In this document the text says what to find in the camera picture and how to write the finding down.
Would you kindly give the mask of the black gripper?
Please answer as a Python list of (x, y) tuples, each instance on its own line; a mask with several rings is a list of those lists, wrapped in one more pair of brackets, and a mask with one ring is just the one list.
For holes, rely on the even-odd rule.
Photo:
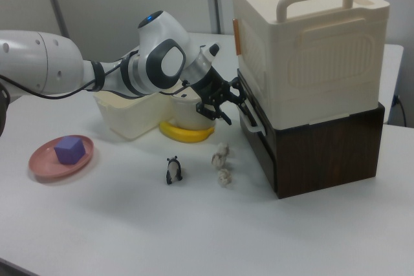
[(228, 125), (231, 125), (231, 119), (220, 108), (220, 105), (228, 100), (237, 106), (252, 126), (258, 125), (253, 117), (253, 111), (247, 106), (247, 97), (239, 77), (227, 82), (214, 67), (210, 67), (206, 75), (198, 82), (191, 84), (190, 87), (201, 99), (196, 104), (196, 111), (207, 119), (223, 119)]

